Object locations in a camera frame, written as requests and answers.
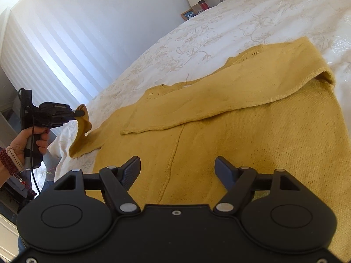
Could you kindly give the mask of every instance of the floral bedspread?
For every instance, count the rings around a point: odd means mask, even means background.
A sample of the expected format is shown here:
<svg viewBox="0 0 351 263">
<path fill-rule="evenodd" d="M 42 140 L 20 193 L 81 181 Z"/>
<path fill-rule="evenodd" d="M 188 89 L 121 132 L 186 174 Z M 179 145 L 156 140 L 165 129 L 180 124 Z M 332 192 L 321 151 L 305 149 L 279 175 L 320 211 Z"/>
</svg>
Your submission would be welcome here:
<svg viewBox="0 0 351 263">
<path fill-rule="evenodd" d="M 336 74 L 336 95 L 351 132 L 351 0 L 226 0 L 161 38 L 92 100 L 87 108 L 93 129 L 150 87 L 206 76 L 249 47 L 301 36 Z M 97 151 L 68 156 L 76 132 L 77 123 L 70 122 L 49 147 L 62 157 L 55 179 L 73 168 L 92 171 Z"/>
</svg>

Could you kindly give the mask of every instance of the wooden picture frame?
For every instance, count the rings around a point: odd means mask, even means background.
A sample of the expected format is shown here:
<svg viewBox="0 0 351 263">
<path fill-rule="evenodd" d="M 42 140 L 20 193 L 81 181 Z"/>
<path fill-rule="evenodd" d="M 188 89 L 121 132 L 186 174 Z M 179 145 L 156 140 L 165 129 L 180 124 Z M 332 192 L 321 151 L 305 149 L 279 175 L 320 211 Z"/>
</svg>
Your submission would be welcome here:
<svg viewBox="0 0 351 263">
<path fill-rule="evenodd" d="M 181 14 L 181 17 L 187 21 L 190 18 L 195 17 L 197 15 L 198 15 L 198 13 L 193 8 L 190 8 L 189 10 L 187 10 L 186 12 Z"/>
</svg>

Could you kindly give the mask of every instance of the white watch strap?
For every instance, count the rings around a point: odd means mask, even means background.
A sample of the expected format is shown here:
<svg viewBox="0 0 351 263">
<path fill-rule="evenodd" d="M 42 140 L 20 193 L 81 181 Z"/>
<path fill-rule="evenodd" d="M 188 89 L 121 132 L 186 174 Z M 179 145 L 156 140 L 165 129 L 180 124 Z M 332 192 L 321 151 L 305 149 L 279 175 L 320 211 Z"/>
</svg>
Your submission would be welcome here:
<svg viewBox="0 0 351 263">
<path fill-rule="evenodd" d="M 6 148 L 6 153 L 8 155 L 8 157 L 11 158 L 13 164 L 15 164 L 15 166 L 17 167 L 18 171 L 22 172 L 24 170 L 24 166 L 22 165 L 22 163 L 20 162 L 20 160 L 18 159 L 15 151 L 13 150 L 13 148 L 11 146 L 8 146 Z"/>
</svg>

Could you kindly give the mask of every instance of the red bracelet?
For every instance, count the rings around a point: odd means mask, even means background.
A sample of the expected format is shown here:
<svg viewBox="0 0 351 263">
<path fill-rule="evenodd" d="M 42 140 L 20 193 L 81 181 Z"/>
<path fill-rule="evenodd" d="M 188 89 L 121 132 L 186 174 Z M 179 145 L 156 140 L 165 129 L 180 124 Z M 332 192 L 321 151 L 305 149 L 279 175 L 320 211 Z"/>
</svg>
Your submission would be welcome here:
<svg viewBox="0 0 351 263">
<path fill-rule="evenodd" d="M 12 159 L 7 155 L 6 149 L 0 151 L 0 162 L 8 170 L 11 176 L 16 177 L 26 187 L 30 195 L 32 195 L 33 197 L 36 196 L 36 192 L 34 192 L 33 189 L 25 181 L 23 181 L 16 165 L 13 163 Z"/>
</svg>

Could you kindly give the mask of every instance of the human hand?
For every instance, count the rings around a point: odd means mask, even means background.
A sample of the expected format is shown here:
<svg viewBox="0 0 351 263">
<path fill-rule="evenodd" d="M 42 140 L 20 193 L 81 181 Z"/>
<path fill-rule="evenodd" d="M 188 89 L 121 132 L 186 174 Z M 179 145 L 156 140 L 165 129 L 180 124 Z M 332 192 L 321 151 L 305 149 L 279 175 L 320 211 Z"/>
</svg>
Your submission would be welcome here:
<svg viewBox="0 0 351 263">
<path fill-rule="evenodd" d="M 27 140 L 32 135 L 33 128 L 27 128 L 20 132 L 19 135 L 11 142 L 11 147 L 15 151 L 18 159 L 24 165 L 24 149 L 26 148 Z M 34 134 L 41 134 L 41 140 L 36 142 L 39 147 L 39 151 L 41 154 L 45 154 L 49 143 L 49 133 L 50 130 L 48 128 L 39 128 L 37 126 L 34 127 Z"/>
</svg>

